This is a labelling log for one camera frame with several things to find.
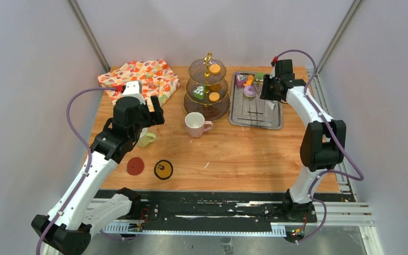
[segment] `purple toy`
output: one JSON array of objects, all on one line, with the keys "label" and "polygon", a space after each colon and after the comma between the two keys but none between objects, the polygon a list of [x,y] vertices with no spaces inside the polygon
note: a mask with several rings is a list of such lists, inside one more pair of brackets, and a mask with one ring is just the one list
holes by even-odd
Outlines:
[{"label": "purple toy", "polygon": [[246,86],[243,89],[243,94],[247,97],[255,97],[256,96],[256,89],[253,85]]},{"label": "purple toy", "polygon": [[237,73],[237,75],[236,75],[236,84],[237,84],[237,88],[238,89],[242,89],[244,86],[244,84],[246,83],[246,81],[247,81],[247,76],[246,75],[241,75],[241,74],[239,74],[239,73]]}]

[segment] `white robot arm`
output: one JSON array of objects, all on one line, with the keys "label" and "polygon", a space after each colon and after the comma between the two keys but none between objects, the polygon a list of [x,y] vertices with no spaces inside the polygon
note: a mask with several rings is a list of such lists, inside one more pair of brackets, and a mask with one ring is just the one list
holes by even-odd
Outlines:
[{"label": "white robot arm", "polygon": [[154,112],[150,112],[138,81],[127,82],[122,92],[123,97],[114,106],[113,118],[107,121],[90,146],[88,172],[89,157],[60,201],[47,215],[37,215],[32,221],[32,227],[40,236],[50,225],[44,242],[64,254],[81,254],[102,228],[123,215],[138,213],[133,208],[137,208],[140,196],[127,188],[87,211],[104,180],[134,148],[142,129],[165,122],[158,98],[151,97]]},{"label": "white robot arm", "polygon": [[295,79],[293,64],[290,59],[281,61],[274,59],[272,65],[271,74],[264,76],[260,98],[286,101],[295,109],[307,127],[300,149],[303,166],[298,179],[287,191],[283,201],[284,214],[302,216],[309,210],[312,203],[310,197],[313,196],[315,189],[321,182],[322,178],[319,178],[319,174],[333,169],[336,164],[343,161],[343,154],[331,140],[331,135],[322,117],[329,122],[334,134],[343,146],[345,144],[346,125],[343,121],[334,120],[321,109],[310,91],[305,91],[305,82],[301,79]]}]

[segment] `mug handle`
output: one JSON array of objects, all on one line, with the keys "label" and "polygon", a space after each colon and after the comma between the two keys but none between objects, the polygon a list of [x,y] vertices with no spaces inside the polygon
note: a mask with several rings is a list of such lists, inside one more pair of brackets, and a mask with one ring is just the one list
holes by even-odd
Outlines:
[{"label": "mug handle", "polygon": [[151,137],[151,139],[149,139],[149,142],[154,142],[157,138],[157,136],[153,133],[146,133],[147,137]]},{"label": "mug handle", "polygon": [[204,122],[204,132],[211,130],[214,127],[214,123],[212,121]]}]

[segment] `red connector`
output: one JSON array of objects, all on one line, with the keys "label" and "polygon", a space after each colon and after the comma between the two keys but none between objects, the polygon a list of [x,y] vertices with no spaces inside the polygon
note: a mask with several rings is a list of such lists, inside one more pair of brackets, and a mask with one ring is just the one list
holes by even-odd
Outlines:
[{"label": "red connector", "polygon": [[277,56],[275,56],[275,57],[273,58],[273,60],[272,60],[272,62],[271,62],[271,66],[274,66],[274,65],[275,65],[277,59],[278,59]]},{"label": "red connector", "polygon": [[124,86],[123,85],[116,86],[116,92],[123,92],[123,91],[124,91]]}]

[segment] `yellow cup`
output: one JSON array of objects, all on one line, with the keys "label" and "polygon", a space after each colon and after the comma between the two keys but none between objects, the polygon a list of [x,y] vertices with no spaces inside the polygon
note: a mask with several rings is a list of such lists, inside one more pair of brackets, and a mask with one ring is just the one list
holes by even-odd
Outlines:
[{"label": "yellow cup", "polygon": [[156,140],[156,135],[153,133],[148,133],[148,129],[145,127],[141,130],[140,138],[138,139],[137,145],[139,147],[146,147],[148,144]]}]

